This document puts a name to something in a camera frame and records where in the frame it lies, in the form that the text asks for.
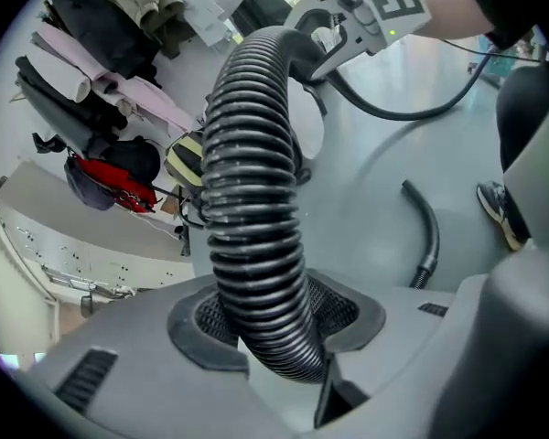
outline curved hose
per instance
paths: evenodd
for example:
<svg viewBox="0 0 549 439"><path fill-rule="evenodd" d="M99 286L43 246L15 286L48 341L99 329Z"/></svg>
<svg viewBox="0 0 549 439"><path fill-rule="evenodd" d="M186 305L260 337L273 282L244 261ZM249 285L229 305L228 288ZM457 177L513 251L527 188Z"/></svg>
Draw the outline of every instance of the curved hose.
<svg viewBox="0 0 549 439"><path fill-rule="evenodd" d="M403 190L417 206L421 213L423 223L426 228L427 244L425 247L425 255L417 266L417 273L409 287L415 289L423 289L427 284L427 280L431 277L437 267L437 258L439 257L439 226L437 224L436 214L431 208L431 205L425 200L421 192L415 187L410 180L403 182Z"/></svg>
<svg viewBox="0 0 549 439"><path fill-rule="evenodd" d="M250 35L216 82L203 139L203 215L225 313L267 368L304 382L321 381L323 345L293 216L287 80L306 78L322 55L292 29Z"/></svg>
<svg viewBox="0 0 549 439"><path fill-rule="evenodd" d="M427 109L425 111L419 111L419 112L391 112L391 111L385 111L380 107L376 107L375 105L370 104L369 102L364 100L348 84L348 82L339 74L337 70L330 72L329 75L327 76L327 79L331 83L331 85L336 90L338 90L338 92L344 98L346 98L346 100L351 102L358 109L361 109L370 115L373 115L375 117L380 117L381 119L385 119L389 121L406 121L406 122L418 121L418 120L428 119L430 117L436 117L438 115L441 115L442 113L449 111L458 102L460 102L461 99L466 94L468 94L469 89L472 86L474 86L474 83L479 78L479 75L484 70L484 67L486 67L486 64L489 62L490 58L492 57L492 54L496 52L498 52L496 48L492 48L489 50L488 55L484 57L484 59L480 62L480 64L474 70L474 73L472 77L468 80L468 83L466 84L466 86L464 86L464 88L451 100L449 100L448 102L440 106L434 107L432 109Z"/></svg>

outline vent slot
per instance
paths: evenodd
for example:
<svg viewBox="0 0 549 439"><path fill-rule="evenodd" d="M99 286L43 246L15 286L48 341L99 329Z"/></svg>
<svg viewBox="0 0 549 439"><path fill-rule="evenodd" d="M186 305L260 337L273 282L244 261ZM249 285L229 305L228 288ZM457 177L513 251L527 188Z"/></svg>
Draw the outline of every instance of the vent slot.
<svg viewBox="0 0 549 439"><path fill-rule="evenodd" d="M55 395L76 412L85 414L117 358L117 355L108 351L91 349L63 381Z"/></svg>
<svg viewBox="0 0 549 439"><path fill-rule="evenodd" d="M447 313L447 307L444 305L433 304L433 303L424 303L417 307L420 311L427 312L438 317L445 317Z"/></svg>

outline sneaker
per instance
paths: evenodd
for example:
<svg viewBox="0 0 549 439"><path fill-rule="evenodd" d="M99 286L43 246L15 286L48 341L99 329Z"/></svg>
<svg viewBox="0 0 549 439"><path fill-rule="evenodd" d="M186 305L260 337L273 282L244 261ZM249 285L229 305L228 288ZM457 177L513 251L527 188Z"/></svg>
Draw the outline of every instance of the sneaker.
<svg viewBox="0 0 549 439"><path fill-rule="evenodd" d="M509 247L514 252L518 252L522 249L524 247L524 242L517 238L511 228L511 224L504 216L504 207L506 205L506 189L504 186L493 181L484 182L478 184L476 193L478 194L480 204L488 215L501 226L504 238L509 244Z"/></svg>

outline white wall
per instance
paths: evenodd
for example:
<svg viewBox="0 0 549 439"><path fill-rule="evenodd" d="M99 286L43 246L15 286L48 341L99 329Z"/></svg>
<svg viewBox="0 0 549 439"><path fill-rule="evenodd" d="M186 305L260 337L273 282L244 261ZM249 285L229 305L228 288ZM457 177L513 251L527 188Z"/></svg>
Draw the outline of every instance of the white wall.
<svg viewBox="0 0 549 439"><path fill-rule="evenodd" d="M14 266L0 244L0 352L17 354L20 367L56 339L55 309Z"/></svg>

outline black pants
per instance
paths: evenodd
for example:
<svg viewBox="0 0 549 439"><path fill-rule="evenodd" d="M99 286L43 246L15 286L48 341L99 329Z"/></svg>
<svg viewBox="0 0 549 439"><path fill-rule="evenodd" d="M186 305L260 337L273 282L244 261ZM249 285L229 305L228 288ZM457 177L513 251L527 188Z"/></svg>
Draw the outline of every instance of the black pants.
<svg viewBox="0 0 549 439"><path fill-rule="evenodd" d="M506 171L531 141L549 112L549 64L514 70L501 87L496 120L501 137L502 170ZM531 235L508 194L506 216L520 240Z"/></svg>

